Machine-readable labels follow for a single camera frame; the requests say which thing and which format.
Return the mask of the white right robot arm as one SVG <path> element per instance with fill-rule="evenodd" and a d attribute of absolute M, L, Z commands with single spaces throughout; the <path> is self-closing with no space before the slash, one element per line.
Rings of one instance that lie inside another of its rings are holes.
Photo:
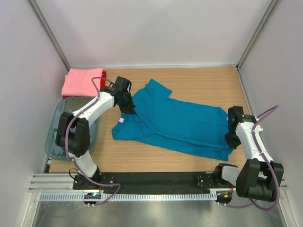
<path fill-rule="evenodd" d="M 284 167 L 267 152 L 260 133 L 260 123 L 278 107 L 274 106 L 259 116 L 245 114 L 243 107 L 228 110 L 228 133 L 225 140 L 230 148 L 243 146 L 246 162 L 243 168 L 220 163 L 213 175 L 214 184 L 235 186 L 237 195 L 252 201 L 277 202 Z"/>

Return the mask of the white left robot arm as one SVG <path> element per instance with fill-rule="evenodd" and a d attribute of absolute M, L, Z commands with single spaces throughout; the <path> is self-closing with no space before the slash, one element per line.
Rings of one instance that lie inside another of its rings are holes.
<path fill-rule="evenodd" d="M 73 162 L 80 175 L 84 177 L 84 184 L 90 189 L 100 185 L 100 170 L 93 162 L 90 147 L 90 127 L 107 110 L 119 106 L 120 112 L 135 114 L 135 105 L 131 95 L 132 83 L 130 80 L 118 76 L 115 82 L 102 89 L 95 84 L 97 95 L 80 109 L 61 114 L 55 143 L 63 151 L 69 162 Z"/>

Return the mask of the blue t shirt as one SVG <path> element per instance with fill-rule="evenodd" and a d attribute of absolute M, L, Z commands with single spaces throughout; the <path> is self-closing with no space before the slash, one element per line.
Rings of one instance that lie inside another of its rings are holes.
<path fill-rule="evenodd" d="M 228 114 L 220 107 L 170 98 L 172 91 L 151 79 L 133 96 L 135 114 L 122 114 L 115 140 L 134 140 L 194 156 L 228 161 L 224 139 Z"/>

